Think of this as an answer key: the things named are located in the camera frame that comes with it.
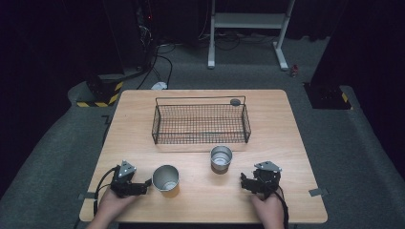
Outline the dark equipment rack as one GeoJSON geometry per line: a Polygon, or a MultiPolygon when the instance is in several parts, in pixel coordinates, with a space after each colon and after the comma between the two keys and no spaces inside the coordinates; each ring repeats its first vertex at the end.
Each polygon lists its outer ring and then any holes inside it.
{"type": "Polygon", "coordinates": [[[153,0],[136,0],[135,13],[139,32],[140,67],[146,70],[151,64],[157,46],[153,0]]]}

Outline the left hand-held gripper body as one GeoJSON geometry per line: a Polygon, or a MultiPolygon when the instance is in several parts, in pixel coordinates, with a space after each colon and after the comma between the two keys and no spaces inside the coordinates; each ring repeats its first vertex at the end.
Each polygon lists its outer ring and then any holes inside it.
{"type": "Polygon", "coordinates": [[[145,186],[143,183],[133,183],[132,178],[135,175],[137,168],[126,160],[123,160],[115,169],[110,189],[114,191],[120,198],[128,196],[140,196],[138,187],[145,186]]]}

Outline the black wire mesh basket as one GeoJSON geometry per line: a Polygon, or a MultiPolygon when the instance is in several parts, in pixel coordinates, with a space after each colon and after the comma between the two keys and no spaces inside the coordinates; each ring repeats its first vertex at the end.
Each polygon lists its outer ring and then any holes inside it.
{"type": "Polygon", "coordinates": [[[252,133],[244,95],[157,97],[156,144],[247,143],[252,133]],[[237,98],[240,106],[232,106],[237,98]]]}

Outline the orange metal cup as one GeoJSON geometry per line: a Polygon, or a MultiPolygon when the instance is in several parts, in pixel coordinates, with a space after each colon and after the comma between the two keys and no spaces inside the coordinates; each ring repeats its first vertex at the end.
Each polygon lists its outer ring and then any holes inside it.
{"type": "Polygon", "coordinates": [[[179,182],[179,171],[172,165],[162,165],[152,175],[154,187],[166,198],[173,198],[178,194],[179,182]]]}

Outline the white metal stand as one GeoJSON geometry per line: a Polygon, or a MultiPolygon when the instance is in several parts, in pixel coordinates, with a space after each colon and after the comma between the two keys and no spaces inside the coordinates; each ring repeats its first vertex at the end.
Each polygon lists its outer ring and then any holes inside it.
{"type": "Polygon", "coordinates": [[[211,0],[210,34],[207,56],[207,68],[215,68],[215,30],[216,29],[261,29],[279,30],[278,40],[272,43],[280,69],[287,71],[288,62],[282,51],[282,45],[288,29],[292,10],[296,0],[288,0],[285,13],[233,13],[216,12],[216,0],[211,0]]]}

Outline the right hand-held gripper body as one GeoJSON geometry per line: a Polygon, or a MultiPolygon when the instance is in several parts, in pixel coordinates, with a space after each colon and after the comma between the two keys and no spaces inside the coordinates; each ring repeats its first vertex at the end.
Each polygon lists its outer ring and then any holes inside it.
{"type": "Polygon", "coordinates": [[[268,198],[279,188],[282,169],[271,161],[264,161],[254,165],[253,194],[263,194],[268,198]]]}

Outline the black base with hazard stripes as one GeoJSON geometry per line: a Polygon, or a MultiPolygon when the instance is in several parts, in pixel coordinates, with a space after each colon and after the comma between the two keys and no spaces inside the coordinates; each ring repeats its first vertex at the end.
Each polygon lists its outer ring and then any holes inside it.
{"type": "Polygon", "coordinates": [[[122,81],[104,81],[99,76],[88,79],[75,103],[80,108],[110,107],[118,98],[122,81]]]}
{"type": "Polygon", "coordinates": [[[305,83],[304,89],[313,109],[351,110],[347,95],[339,87],[327,87],[305,83]]]}

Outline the person's left hand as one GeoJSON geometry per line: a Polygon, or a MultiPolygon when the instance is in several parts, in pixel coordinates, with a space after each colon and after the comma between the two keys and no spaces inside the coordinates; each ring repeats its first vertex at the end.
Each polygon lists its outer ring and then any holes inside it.
{"type": "Polygon", "coordinates": [[[137,196],[120,198],[114,191],[108,188],[98,205],[96,216],[109,222],[116,219],[127,207],[137,200],[137,196]]]}

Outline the silver metal cup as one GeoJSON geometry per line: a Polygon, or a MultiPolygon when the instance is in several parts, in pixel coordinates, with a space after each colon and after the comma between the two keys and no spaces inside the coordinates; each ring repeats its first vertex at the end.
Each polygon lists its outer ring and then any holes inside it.
{"type": "Polygon", "coordinates": [[[216,174],[224,174],[228,171],[233,158],[233,152],[224,145],[215,146],[210,152],[211,169],[216,174]]]}

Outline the person's right hand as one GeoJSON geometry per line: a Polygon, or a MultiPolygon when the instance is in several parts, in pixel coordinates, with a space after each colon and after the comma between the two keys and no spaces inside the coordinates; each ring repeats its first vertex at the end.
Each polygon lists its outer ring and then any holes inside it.
{"type": "Polygon", "coordinates": [[[258,195],[253,195],[250,201],[265,229],[285,229],[284,208],[279,192],[271,194],[265,200],[260,199],[258,195]]]}

